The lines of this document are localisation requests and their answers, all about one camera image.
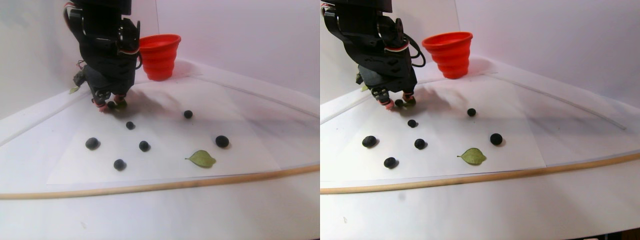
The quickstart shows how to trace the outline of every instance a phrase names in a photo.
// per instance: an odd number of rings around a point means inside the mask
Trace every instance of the small black ball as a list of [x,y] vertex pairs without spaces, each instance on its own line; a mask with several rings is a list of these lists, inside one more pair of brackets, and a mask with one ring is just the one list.
[[415,142],[413,143],[413,146],[415,146],[415,148],[417,148],[417,149],[422,150],[422,149],[424,149],[425,147],[427,147],[427,143],[426,143],[424,140],[422,140],[421,138],[418,138],[418,139],[416,139],[416,140],[415,140]]
[[397,163],[397,161],[393,157],[385,159],[385,167],[386,168],[389,168],[389,169],[395,168],[396,167],[396,163]]
[[414,128],[415,126],[418,126],[418,123],[415,122],[415,120],[411,119],[409,120],[409,122],[406,123],[407,125],[409,125],[409,127]]
[[378,139],[374,136],[367,136],[362,140],[362,146],[373,147],[378,142]]
[[96,138],[89,138],[84,143],[84,146],[90,150],[95,150],[100,145],[100,142]]
[[113,168],[115,168],[118,171],[122,171],[125,168],[127,168],[127,163],[125,163],[122,159],[118,159],[115,162],[113,162]]
[[502,143],[502,136],[500,134],[494,133],[491,134],[491,138],[489,138],[489,140],[491,141],[491,144],[497,146]]
[[220,135],[216,137],[216,145],[218,147],[225,148],[229,146],[229,139],[225,136]]
[[187,110],[184,112],[185,118],[191,118],[193,116],[193,112],[191,110]]
[[149,143],[147,143],[147,141],[141,141],[138,147],[140,148],[140,150],[142,150],[142,152],[149,151],[149,148],[151,148],[151,146],[149,146]]
[[131,129],[136,128],[136,125],[135,125],[135,124],[133,124],[132,122],[127,122],[126,126],[127,126],[127,129],[128,129],[128,130],[131,130]]
[[475,116],[476,115],[476,110],[473,109],[473,108],[469,108],[469,110],[467,110],[467,115]]
[[404,102],[402,101],[402,99],[396,99],[395,104],[396,106],[402,107],[404,105]]

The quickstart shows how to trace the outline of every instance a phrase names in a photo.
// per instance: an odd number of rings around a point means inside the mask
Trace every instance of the red silicone cup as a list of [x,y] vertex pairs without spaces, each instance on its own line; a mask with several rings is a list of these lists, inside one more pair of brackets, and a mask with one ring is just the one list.
[[438,64],[438,69],[448,79],[458,79],[468,73],[471,38],[468,32],[443,33],[430,36],[422,46]]
[[173,74],[175,56],[178,44],[182,39],[179,35],[160,34],[140,38],[140,54],[142,54],[142,69],[147,77],[154,81],[164,81]]

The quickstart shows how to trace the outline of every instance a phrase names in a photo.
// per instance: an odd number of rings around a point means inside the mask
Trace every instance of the robotic arm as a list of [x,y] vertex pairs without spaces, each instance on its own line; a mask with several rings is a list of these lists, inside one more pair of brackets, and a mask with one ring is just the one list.
[[[402,21],[384,16],[391,12],[391,0],[322,0],[326,28],[344,43],[358,63],[356,83],[364,83],[373,97],[387,109],[394,106],[389,92],[403,91],[405,105],[414,105],[417,84],[413,67],[424,66],[418,44],[403,31]],[[411,56],[409,45],[418,50]],[[422,56],[422,65],[411,63]]]
[[65,4],[65,22],[86,62],[74,82],[76,86],[87,82],[92,102],[100,111],[106,109],[112,93],[117,104],[126,104],[124,97],[140,67],[136,67],[140,21],[134,25],[130,19],[122,18],[130,14],[131,0],[71,0]]

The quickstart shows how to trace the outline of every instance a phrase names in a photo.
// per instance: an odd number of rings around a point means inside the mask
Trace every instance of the white backdrop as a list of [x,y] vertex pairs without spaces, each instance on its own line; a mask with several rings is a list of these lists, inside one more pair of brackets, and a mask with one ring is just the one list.
[[158,0],[157,12],[179,58],[319,97],[319,1]]
[[[360,88],[355,83],[358,65],[344,51],[342,42],[324,26],[320,16],[320,1],[313,2],[316,4],[314,14],[320,23],[320,103],[325,103]],[[394,0],[393,13],[385,15],[392,19],[402,19],[404,32],[419,44],[428,36],[458,31],[454,0]],[[421,50],[427,61],[431,61],[429,53]]]
[[472,54],[640,107],[640,1],[456,4]]
[[[0,119],[73,87],[78,42],[65,25],[66,0],[0,3]],[[135,0],[141,36],[157,34],[155,0]]]

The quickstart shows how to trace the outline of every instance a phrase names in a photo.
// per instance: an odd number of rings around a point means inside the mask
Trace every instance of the wooden stick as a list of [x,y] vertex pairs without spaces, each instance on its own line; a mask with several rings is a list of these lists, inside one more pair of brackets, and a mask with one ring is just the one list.
[[340,194],[340,193],[370,193],[377,191],[394,191],[414,188],[430,188],[437,186],[447,186],[453,184],[465,184],[473,182],[488,182],[493,180],[516,179],[520,177],[532,177],[537,175],[546,175],[551,173],[561,173],[574,170],[582,170],[588,168],[597,168],[600,166],[608,166],[618,163],[633,161],[640,158],[640,153],[629,154],[610,159],[592,161],[587,163],[574,163],[562,166],[552,166],[548,168],[535,168],[527,170],[518,170],[513,172],[492,173],[487,175],[478,175],[470,177],[454,177],[450,179],[427,180],[422,182],[406,182],[400,184],[388,184],[377,186],[350,187],[350,188],[321,188],[320,194]]
[[197,188],[213,185],[236,184],[241,182],[254,182],[259,180],[277,179],[303,173],[320,171],[320,164],[304,166],[266,173],[253,173],[233,177],[222,177],[218,179],[189,180],[182,182],[167,182],[161,184],[149,184],[139,186],[128,186],[119,188],[89,189],[80,191],[62,191],[52,193],[0,193],[0,200],[7,199],[44,199],[44,198],[75,198],[80,196],[101,196],[122,193],[139,193],[144,191],[159,191],[179,188]]

